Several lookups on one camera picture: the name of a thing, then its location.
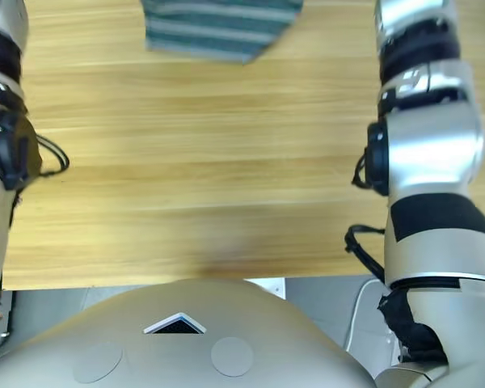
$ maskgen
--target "striped cloth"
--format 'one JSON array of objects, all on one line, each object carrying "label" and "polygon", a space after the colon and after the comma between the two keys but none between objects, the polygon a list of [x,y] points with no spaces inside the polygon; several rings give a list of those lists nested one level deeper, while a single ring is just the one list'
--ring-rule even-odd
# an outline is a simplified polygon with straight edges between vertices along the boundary
[{"label": "striped cloth", "polygon": [[141,0],[148,49],[247,63],[295,21],[303,0]]}]

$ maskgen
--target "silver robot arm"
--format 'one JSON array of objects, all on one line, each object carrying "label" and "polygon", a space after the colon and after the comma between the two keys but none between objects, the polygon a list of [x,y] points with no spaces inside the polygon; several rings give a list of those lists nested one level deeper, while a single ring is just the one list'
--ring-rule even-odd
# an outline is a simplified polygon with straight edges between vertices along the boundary
[{"label": "silver robot arm", "polygon": [[485,130],[457,12],[448,0],[380,0],[376,25],[378,121],[355,183],[388,197],[384,272],[364,261],[392,290],[379,309],[411,362],[376,383],[485,387],[485,216],[468,192]]},{"label": "silver robot arm", "polygon": [[19,81],[27,33],[27,10],[23,0],[0,1],[0,296],[9,229],[19,195],[39,176],[54,173],[41,172],[38,144],[58,153],[60,162],[64,162],[65,169],[68,167],[64,152],[36,135],[26,116]]}]

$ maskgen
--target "wooden table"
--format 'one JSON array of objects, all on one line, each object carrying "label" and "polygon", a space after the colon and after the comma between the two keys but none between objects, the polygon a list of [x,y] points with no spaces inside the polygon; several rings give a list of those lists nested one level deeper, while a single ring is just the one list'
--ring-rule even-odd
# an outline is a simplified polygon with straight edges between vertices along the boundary
[{"label": "wooden table", "polygon": [[[459,5],[485,112],[485,0]],[[25,194],[7,289],[365,271],[343,236],[386,217],[349,184],[375,116],[373,0],[306,0],[246,66],[146,52],[137,0],[27,6],[27,105],[73,164]],[[472,190],[485,210],[485,165]]]}]

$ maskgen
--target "gray floor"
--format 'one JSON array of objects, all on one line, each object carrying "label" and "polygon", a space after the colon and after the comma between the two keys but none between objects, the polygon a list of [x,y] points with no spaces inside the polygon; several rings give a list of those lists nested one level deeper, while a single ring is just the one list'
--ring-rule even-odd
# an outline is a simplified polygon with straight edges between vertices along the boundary
[{"label": "gray floor", "polygon": [[[368,279],[365,276],[288,279],[287,299],[343,346],[357,293]],[[130,289],[133,287],[18,292],[12,334],[0,351],[9,351],[79,311]],[[350,349],[374,377],[391,365],[394,350],[394,336],[377,311],[379,299],[385,292],[386,289],[377,283],[365,290]]]}]

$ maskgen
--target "wire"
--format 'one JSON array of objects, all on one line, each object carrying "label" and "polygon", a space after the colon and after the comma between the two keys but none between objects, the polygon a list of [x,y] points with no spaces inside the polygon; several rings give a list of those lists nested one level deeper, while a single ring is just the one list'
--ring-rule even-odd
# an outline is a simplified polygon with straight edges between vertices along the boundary
[{"label": "wire", "polygon": [[59,162],[60,169],[59,170],[48,170],[40,173],[40,176],[43,178],[48,178],[50,176],[54,176],[65,172],[70,167],[70,158],[65,153],[65,151],[56,143],[49,140],[47,137],[41,136],[36,134],[36,138],[38,140],[38,144],[45,148],[47,151],[52,153],[54,157]]},{"label": "wire", "polygon": [[359,261],[361,261],[361,263],[384,284],[385,269],[357,242],[356,233],[384,234],[385,230],[376,229],[366,225],[352,225],[348,228],[348,232],[345,235],[345,242],[347,244],[345,250],[348,253],[353,253]]},{"label": "wire", "polygon": [[363,154],[363,156],[361,156],[357,161],[356,169],[354,170],[354,176],[352,178],[352,184],[354,186],[357,186],[358,188],[369,190],[370,188],[372,188],[372,185],[367,183],[365,180],[361,178],[361,172],[365,168],[365,160],[366,160],[366,151]]},{"label": "wire", "polygon": [[345,351],[349,352],[350,347],[352,345],[352,340],[354,338],[354,331],[356,328],[356,318],[357,318],[357,311],[359,310],[359,305],[361,302],[361,298],[363,297],[363,293],[365,289],[371,285],[372,283],[380,283],[379,279],[368,279],[359,289],[359,293],[357,293],[356,301],[354,302],[354,307],[352,309],[352,318],[350,319],[350,325],[348,327],[348,334],[347,339],[345,340]]}]

